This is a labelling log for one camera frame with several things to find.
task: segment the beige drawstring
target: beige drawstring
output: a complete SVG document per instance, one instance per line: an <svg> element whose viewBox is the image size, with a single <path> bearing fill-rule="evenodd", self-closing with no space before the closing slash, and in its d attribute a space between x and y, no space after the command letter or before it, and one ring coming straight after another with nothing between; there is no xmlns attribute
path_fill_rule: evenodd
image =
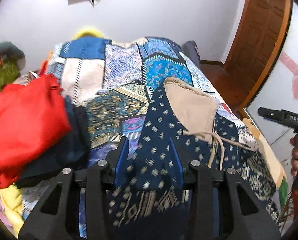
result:
<svg viewBox="0 0 298 240"><path fill-rule="evenodd" d="M249 150L249 151L252 151L252 152L255 152L257 151L257 149L251 149L249 147L246 147L244 145L242 145L241 143L239 142L235 142L235 141L231 141L229 139L226 139L226 138L223 138L221 136L219 136L217 133L215 132L209 132L209 131L199 131L199 132L195 132L195 133L190 133L189 131L186 131L186 130L183 130L182 132L184 135L200 135L202 136L202 134L210 134L212 136L214 136L216 138L216 140L219 142L220 144L220 148L221 148L221 158L220 158L220 166L219 166L219 170L222 171L222 164L223 164L223 159L224 159L224 146L223 146L223 142L222 141L225 141L225 142L228 142L232 145L235 145L235 146L238 146L238 147L241 147L245 150ZM211 168L211 165L212 165L212 162L213 162L213 159L214 159L214 156L215 156L215 150L212 149L212 153L211 153L211 156L210 156L210 159L209 159L209 162L208 162L208 167Z"/></svg>

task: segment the door panel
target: door panel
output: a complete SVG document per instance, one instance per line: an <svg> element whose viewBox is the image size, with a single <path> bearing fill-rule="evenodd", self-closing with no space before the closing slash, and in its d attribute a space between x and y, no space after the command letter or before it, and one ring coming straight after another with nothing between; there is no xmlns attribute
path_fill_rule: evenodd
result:
<svg viewBox="0 0 298 240"><path fill-rule="evenodd" d="M270 58L279 35L285 0L249 0L226 70L248 93Z"/></svg>

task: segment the bedspread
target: bedspread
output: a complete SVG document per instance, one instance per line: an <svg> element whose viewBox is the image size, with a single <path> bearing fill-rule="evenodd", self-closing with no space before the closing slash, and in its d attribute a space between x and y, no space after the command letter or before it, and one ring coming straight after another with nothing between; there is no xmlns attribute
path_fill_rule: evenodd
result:
<svg viewBox="0 0 298 240"><path fill-rule="evenodd" d="M262 135L259 140L253 137L248 127L232 114L210 81L176 43L158 37L141 38L132 43L83 37L55 46L46 73L58 78L63 96L69 95L74 104L86 109L92 145L89 166L105 158L110 150L116 149L121 136L129 139L128 159L137 157L142 129L149 123L145 122L146 113L148 109L154 110L155 107L150 106L154 103L152 97L166 77L179 78L209 93L218 103L217 133L257 149L255 154L251 154L237 146L225 145L223 170L234 167L249 182L272 218L278 221L288 193L281 164L265 138ZM216 145L214 149L216 157L212 168L215 169L220 158L219 147ZM207 163L210 152L199 154L199 160ZM86 237L84 194L85 190L82 189L80 227L81 236ZM128 187L108 192L108 209L115 228L129 227L128 224L141 218L145 220L156 216L159 219L161 212L177 210L181 214L179 209L187 211L190 200L189 191L177 189L168 192L144 191L131 195ZM31 208L26 210L23 217L27 216Z"/></svg>

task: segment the silver screw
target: silver screw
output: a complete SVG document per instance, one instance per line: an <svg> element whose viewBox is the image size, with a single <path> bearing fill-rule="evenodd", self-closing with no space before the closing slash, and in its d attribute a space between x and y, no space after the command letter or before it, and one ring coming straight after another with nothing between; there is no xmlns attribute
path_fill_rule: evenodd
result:
<svg viewBox="0 0 298 240"><path fill-rule="evenodd" d="M102 166L105 166L106 164L107 164L107 161L106 160L99 160L98 161L98 165L101 166L101 167Z"/></svg>
<svg viewBox="0 0 298 240"><path fill-rule="evenodd" d="M71 169L70 168L64 168L62 170L62 173L65 174L65 175L69 174L70 172L71 172Z"/></svg>
<svg viewBox="0 0 298 240"><path fill-rule="evenodd" d="M192 160L192 161L191 161L191 165L192 165L192 166L198 167L198 166L200 166L200 164L201 164L201 163L200 163L200 161L198 161L198 160Z"/></svg>
<svg viewBox="0 0 298 240"><path fill-rule="evenodd" d="M227 169L227 172L231 175L235 174L236 173L236 170L234 168L228 168Z"/></svg>

